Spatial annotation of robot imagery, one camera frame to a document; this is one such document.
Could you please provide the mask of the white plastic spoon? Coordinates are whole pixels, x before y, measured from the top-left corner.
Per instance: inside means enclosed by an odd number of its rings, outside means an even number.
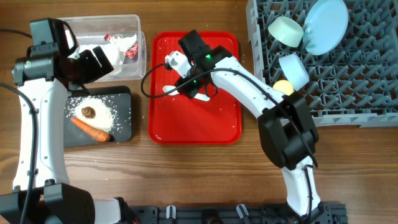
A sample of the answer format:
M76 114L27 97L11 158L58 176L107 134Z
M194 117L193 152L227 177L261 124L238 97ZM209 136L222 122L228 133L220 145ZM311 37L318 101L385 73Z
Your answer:
M165 85L165 86L163 86L162 90L164 91L164 93L167 93L168 91L171 91L171 90L173 90L174 88L175 88L175 86L172 86L172 85ZM175 91L169 93L169 95L171 95L171 96L179 95L179 92L178 92L177 90L175 90ZM209 97L209 96L206 96L205 94L197 93L197 94L194 96L194 99L201 100L201 101L209 101L209 100L210 100L210 97Z

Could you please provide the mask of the white napkin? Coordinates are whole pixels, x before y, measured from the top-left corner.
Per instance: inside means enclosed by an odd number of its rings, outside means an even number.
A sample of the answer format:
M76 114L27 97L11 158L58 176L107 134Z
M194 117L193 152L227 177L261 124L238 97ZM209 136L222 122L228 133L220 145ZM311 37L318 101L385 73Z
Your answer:
M130 65L137 62L139 48L137 34L134 35L111 35L104 36L105 43L102 44L81 44L78 53L89 50L94 54L93 49L101 47L116 72L117 65Z

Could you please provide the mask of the red snack wrapper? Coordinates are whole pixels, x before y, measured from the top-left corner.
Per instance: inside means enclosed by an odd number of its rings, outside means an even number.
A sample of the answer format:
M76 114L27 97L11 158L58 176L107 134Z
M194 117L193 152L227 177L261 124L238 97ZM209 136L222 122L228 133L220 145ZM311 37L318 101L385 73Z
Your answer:
M137 35L122 36L106 34L105 41L116 46L119 52L123 53L128 58L134 58L139 50Z

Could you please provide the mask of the brown food ball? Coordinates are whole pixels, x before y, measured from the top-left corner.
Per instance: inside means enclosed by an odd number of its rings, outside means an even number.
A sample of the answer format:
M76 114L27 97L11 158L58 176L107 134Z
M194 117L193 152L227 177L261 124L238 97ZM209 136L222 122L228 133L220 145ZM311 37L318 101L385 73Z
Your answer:
M96 116L96 112L92 107L84 107L81 109L81 113L85 118L92 119Z

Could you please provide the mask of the pile of white rice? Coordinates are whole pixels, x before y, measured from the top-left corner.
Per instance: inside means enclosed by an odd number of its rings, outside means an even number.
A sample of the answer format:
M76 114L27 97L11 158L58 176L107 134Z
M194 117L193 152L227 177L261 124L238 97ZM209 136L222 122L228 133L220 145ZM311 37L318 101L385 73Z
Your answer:
M94 110L93 118L83 115L82 109L87 107ZM112 102L107 96L69 98L65 104L65 116L67 118L76 117L84 123L106 132L112 130L116 120Z

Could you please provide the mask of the orange carrot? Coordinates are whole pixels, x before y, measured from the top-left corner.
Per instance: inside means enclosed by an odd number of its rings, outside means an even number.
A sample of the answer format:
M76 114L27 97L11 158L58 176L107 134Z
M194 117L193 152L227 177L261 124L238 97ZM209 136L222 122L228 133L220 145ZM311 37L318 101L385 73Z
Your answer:
M94 128L76 117L72 117L71 122L97 142L110 141L111 136L103 130Z

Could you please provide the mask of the yellow plastic cup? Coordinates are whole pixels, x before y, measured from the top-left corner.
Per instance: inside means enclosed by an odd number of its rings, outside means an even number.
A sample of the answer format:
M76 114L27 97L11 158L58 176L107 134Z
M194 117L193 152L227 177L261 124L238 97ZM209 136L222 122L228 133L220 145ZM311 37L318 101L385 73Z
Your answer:
M273 89L281 91L286 95L291 95L294 93L294 87L288 80L279 80L274 83Z

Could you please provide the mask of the small light blue bowl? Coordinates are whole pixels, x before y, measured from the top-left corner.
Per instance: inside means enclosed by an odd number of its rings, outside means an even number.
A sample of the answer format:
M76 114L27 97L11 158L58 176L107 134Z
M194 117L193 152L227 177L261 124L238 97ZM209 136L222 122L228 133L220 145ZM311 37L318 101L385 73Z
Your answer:
M286 79L295 91L302 89L309 81L309 74L297 54L290 54L278 59Z

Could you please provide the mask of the green rice bowl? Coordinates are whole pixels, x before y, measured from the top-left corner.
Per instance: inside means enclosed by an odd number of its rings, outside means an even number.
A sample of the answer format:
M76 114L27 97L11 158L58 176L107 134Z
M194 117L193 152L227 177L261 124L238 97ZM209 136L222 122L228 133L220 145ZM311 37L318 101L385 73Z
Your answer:
M285 16L275 19L267 29L273 38L289 47L298 47L303 37L302 27Z

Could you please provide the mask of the light blue plate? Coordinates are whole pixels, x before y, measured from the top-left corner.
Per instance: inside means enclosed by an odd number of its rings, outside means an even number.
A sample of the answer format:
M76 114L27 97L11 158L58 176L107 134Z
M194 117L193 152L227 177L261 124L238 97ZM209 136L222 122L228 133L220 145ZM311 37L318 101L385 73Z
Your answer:
M348 26L348 8L343 0L319 0L307 14L304 23L305 50L323 55L342 40Z

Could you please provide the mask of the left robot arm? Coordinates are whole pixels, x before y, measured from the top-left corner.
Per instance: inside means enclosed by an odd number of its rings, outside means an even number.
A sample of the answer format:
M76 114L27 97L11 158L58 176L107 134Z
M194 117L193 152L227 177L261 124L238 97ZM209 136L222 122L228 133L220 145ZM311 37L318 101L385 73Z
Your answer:
M33 44L12 69L10 90L21 104L19 165L11 193L1 196L9 223L134 223L121 197L95 200L70 185L63 145L68 93L113 71L103 50L77 53L77 39L60 19L30 23Z

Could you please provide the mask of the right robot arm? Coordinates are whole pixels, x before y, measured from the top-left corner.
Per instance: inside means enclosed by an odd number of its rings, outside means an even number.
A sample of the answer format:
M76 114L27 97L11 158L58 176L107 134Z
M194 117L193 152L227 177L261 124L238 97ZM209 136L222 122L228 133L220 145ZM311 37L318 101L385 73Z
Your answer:
M174 91L192 99L213 85L244 105L257 119L265 155L282 170L287 205L300 221L312 222L321 203L313 178L318 132L305 98L261 82L229 50L210 47L196 30L178 44L181 50L170 53L161 65L179 74Z

